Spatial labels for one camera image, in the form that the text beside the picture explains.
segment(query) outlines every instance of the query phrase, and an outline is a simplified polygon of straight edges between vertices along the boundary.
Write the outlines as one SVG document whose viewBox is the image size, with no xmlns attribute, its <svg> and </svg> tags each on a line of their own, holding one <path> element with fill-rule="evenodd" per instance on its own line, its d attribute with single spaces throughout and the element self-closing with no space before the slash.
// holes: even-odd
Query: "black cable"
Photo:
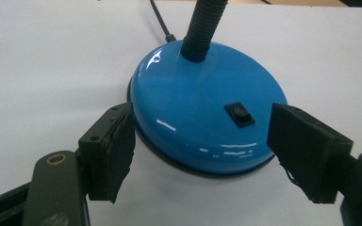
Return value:
<svg viewBox="0 0 362 226">
<path fill-rule="evenodd" d="M 164 34 L 166 35 L 166 42 L 176 40 L 175 36 L 173 34 L 170 34 L 169 29 L 167 29 L 167 26 L 164 24 L 163 18 L 161 18 L 160 12 L 157 9 L 155 0 L 150 0 L 150 1 L 152 8 L 154 9 L 155 15 L 157 16 L 157 20 L 160 23 L 160 26 L 163 29 Z"/>
</svg>

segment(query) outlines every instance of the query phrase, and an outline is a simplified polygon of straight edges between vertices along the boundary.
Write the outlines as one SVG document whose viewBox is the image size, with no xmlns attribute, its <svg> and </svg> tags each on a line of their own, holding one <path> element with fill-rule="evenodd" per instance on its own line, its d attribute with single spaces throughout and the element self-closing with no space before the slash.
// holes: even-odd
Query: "white table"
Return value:
<svg viewBox="0 0 362 226">
<path fill-rule="evenodd" d="M 157 3 L 178 39 L 194 4 Z M 229 4 L 214 41 L 261 63 L 295 105 L 362 153 L 362 8 Z M 125 102 L 140 60 L 164 43 L 149 1 L 0 1 L 0 194 L 30 181 L 46 154 L 78 139 Z M 116 204 L 89 202 L 96 225 L 341 225 L 335 205 L 311 203 L 274 159 L 230 179 L 160 160 L 137 139 Z"/>
</svg>

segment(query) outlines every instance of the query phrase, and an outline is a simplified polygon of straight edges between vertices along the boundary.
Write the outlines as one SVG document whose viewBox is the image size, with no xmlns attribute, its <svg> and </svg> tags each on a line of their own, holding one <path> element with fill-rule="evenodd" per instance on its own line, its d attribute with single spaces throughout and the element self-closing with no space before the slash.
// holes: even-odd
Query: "desk lamp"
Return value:
<svg viewBox="0 0 362 226">
<path fill-rule="evenodd" d="M 272 103 L 286 97 L 250 57 L 212 42 L 227 0 L 198 0 L 183 40 L 139 64 L 128 100 L 150 146 L 177 166 L 205 175 L 244 173 L 270 161 Z"/>
</svg>

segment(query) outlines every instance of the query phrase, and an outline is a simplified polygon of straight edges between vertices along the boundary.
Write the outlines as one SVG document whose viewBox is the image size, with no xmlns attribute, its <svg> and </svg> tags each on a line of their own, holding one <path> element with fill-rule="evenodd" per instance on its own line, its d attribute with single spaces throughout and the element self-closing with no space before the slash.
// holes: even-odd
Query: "blue lamp base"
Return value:
<svg viewBox="0 0 362 226">
<path fill-rule="evenodd" d="M 199 173 L 233 175 L 273 157 L 267 147 L 272 103 L 286 104 L 273 77 L 230 47 L 210 44 L 206 60 L 180 55 L 182 41 L 147 55 L 129 99 L 140 132 L 162 155 Z"/>
</svg>

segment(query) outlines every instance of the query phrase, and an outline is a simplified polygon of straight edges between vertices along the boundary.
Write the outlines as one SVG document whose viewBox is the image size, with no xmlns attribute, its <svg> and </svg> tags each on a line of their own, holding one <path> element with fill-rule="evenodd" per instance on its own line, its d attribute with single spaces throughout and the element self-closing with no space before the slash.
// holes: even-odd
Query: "power switch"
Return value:
<svg viewBox="0 0 362 226">
<path fill-rule="evenodd" d="M 245 127 L 255 123 L 252 114 L 242 105 L 241 102 L 233 103 L 231 105 L 226 105 L 225 110 L 234 120 L 239 128 Z"/>
</svg>

